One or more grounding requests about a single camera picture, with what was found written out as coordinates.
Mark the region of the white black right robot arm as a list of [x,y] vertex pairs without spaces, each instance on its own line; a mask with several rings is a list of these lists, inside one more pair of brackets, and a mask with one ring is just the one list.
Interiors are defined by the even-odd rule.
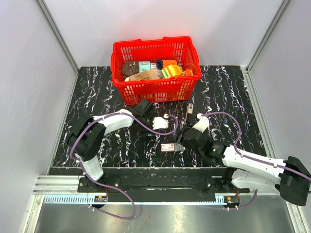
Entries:
[[311,192],[311,174],[296,157],[289,156],[282,160],[249,153],[228,143],[210,141],[206,130],[196,128],[186,130],[181,142],[209,165],[233,168],[232,175],[221,180],[221,187],[226,192],[236,188],[263,188],[278,193],[291,204],[307,204]]

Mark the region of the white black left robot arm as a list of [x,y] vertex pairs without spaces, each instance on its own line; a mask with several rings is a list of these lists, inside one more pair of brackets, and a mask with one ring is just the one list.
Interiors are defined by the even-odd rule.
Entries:
[[95,192],[104,189],[104,171],[100,165],[98,152],[102,140],[107,134],[121,128],[132,126],[137,119],[141,122],[141,131],[144,127],[151,128],[156,116],[155,107],[143,99],[137,105],[127,106],[114,113],[103,116],[81,115],[72,126],[67,138],[69,157],[82,164],[86,175],[90,177],[88,186]]

